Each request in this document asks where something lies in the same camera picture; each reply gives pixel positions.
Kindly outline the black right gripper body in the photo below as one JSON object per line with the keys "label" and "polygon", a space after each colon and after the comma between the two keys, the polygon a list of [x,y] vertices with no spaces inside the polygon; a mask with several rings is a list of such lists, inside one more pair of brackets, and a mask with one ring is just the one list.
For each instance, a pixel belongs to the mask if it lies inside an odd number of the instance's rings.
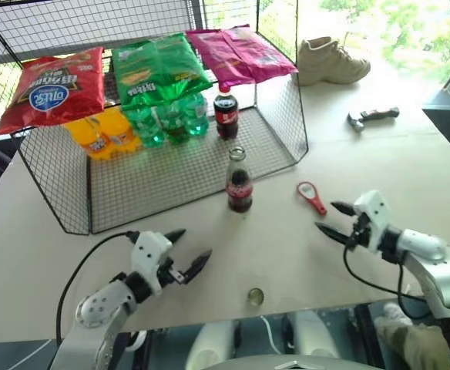
{"label": "black right gripper body", "polygon": [[357,246],[368,247],[371,236],[370,222],[371,220],[366,213],[358,216],[345,247],[348,249],[355,249]]}

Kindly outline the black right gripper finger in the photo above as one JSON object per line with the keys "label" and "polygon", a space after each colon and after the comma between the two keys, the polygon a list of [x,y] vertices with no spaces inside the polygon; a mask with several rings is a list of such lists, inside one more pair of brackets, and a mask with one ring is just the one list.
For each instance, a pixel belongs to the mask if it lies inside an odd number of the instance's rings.
{"label": "black right gripper finger", "polygon": [[336,241],[339,244],[343,244],[345,247],[353,247],[353,240],[341,232],[335,230],[333,227],[330,227],[329,225],[322,223],[322,222],[315,222],[314,223],[318,230],[320,230],[325,236],[332,239],[333,241]]}
{"label": "black right gripper finger", "polygon": [[346,203],[343,201],[332,201],[331,206],[334,207],[339,212],[341,212],[342,214],[348,215],[349,217],[357,215],[355,206],[352,203]]}

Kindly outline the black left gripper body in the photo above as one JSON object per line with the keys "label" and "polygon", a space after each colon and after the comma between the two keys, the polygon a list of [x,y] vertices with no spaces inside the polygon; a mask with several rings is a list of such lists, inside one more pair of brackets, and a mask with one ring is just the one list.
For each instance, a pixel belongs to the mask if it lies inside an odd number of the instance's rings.
{"label": "black left gripper body", "polygon": [[158,282],[162,288],[169,284],[183,283],[183,275],[174,266],[172,258],[166,258],[165,261],[158,268]]}

